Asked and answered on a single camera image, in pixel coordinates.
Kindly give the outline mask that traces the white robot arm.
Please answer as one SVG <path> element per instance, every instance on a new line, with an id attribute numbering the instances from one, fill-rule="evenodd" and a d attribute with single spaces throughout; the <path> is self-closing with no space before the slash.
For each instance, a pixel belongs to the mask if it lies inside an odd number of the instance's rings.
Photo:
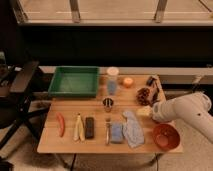
<path id="1" fill-rule="evenodd" d="M 211 99 L 204 93 L 196 92 L 156 102 L 152 107 L 141 107 L 136 113 L 158 123 L 181 119 L 213 144 L 213 116 L 209 114 L 211 107 Z"/>

